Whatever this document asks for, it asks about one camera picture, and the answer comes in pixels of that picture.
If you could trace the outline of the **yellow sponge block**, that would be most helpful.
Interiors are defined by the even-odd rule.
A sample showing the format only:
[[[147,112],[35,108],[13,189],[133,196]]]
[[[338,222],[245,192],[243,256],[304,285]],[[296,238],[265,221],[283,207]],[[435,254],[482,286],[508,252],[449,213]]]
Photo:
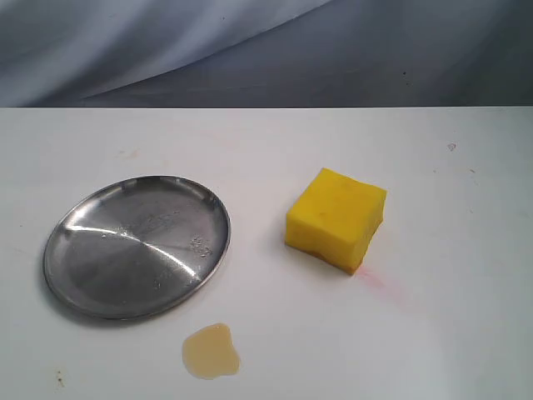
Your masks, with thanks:
[[[323,168],[287,212],[285,244],[353,275],[383,221],[386,195]]]

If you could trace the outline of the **tan liquid spill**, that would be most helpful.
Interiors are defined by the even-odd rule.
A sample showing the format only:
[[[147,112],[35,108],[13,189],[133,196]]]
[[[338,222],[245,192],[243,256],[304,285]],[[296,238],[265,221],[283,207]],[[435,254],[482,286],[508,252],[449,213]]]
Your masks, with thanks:
[[[193,377],[206,380],[235,375],[241,366],[231,330],[224,323],[204,327],[187,337],[182,344],[182,361]]]

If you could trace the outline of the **round stainless steel plate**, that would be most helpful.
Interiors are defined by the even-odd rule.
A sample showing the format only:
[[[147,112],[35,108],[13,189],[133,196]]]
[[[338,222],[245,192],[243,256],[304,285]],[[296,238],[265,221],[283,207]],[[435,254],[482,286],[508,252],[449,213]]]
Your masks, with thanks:
[[[205,286],[230,240],[227,209],[209,188],[184,177],[134,177],[94,192],[57,223],[42,273],[73,311],[149,318]]]

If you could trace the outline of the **grey fabric backdrop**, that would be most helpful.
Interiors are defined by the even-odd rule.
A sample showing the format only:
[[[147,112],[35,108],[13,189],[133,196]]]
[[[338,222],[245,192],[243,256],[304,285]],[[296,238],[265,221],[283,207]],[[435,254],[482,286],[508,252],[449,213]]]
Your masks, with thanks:
[[[4,107],[532,102],[529,1],[4,1]]]

